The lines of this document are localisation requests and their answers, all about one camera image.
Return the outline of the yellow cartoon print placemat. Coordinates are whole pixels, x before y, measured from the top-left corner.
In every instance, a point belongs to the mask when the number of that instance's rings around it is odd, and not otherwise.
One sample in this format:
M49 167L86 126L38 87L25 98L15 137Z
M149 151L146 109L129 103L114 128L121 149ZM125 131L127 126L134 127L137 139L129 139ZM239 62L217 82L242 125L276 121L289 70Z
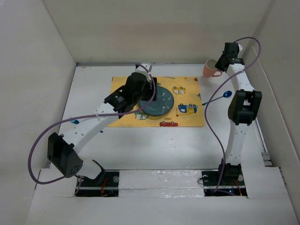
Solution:
M204 115L197 77L158 77L160 87L174 97L172 110L163 116L149 116L143 111L123 116L109 125L111 128L139 127L203 127Z

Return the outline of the pink ceramic mug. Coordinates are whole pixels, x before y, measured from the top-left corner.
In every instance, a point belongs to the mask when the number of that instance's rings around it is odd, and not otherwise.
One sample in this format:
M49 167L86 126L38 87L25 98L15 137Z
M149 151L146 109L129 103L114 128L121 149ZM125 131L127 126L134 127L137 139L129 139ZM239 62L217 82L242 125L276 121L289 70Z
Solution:
M215 67L217 60L215 59L208 59L204 65L202 74L204 77L219 77L222 75L222 71Z

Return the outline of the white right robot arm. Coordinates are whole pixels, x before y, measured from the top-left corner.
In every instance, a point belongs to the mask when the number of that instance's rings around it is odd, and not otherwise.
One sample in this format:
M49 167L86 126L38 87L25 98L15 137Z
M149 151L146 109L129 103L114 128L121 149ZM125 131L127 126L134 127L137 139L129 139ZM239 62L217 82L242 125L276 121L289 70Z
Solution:
M221 185L229 185L241 174L241 154L249 126L256 119L262 93L251 85L243 59L238 57L242 46L236 42L225 43L221 57L215 67L226 72L235 90L228 108L230 134L225 157L219 165L217 180Z

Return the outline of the teal ceramic plate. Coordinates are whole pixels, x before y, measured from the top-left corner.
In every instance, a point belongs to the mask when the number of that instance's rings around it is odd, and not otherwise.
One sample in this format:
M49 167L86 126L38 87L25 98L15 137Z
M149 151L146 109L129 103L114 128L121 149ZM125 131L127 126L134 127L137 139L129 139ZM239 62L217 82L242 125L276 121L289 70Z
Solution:
M142 111L149 116L163 116L168 114L174 106L173 94L164 87L157 87L157 99L151 101Z

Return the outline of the blue metal spoon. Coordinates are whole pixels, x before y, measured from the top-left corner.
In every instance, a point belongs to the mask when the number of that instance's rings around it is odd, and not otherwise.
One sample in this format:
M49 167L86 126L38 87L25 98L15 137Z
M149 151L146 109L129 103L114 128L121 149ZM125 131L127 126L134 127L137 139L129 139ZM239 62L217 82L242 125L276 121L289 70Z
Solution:
M204 105L207 105L208 103L210 103L210 102L213 102L213 101L216 101L216 100L219 100L219 99L221 99L221 98L229 98L231 95L232 95L233 93L230 91L230 90L228 90L228 91L225 91L224 93L223 93L223 95L222 96L219 96L219 97L216 97L216 98L213 98L212 100L210 100L210 101L207 101L207 102L205 102L205 103L202 103L202 106L204 106Z

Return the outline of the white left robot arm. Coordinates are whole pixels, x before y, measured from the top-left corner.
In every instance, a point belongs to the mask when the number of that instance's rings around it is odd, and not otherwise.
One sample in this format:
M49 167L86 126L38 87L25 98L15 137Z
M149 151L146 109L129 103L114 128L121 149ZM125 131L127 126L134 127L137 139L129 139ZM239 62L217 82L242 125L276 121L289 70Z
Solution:
M126 83L106 97L91 118L61 135L53 133L49 136L47 157L64 178L83 176L94 186L104 182L103 167L80 158L79 153L101 130L132 113L139 101L157 99L157 79L150 75L151 70L150 63L137 64Z

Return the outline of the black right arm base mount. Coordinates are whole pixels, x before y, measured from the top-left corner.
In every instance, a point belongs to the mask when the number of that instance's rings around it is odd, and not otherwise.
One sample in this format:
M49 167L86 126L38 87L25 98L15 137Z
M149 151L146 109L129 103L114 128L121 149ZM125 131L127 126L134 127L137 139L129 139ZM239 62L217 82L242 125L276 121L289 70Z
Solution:
M216 170L201 171L198 184L205 196L247 196L241 165L219 165Z

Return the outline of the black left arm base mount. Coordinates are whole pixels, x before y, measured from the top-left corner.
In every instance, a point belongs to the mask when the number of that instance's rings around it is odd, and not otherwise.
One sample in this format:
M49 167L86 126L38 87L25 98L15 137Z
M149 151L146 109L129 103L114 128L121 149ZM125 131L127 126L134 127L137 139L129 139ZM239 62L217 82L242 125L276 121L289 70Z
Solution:
M78 178L75 196L77 197L118 197L119 196L119 170L106 170L96 179Z

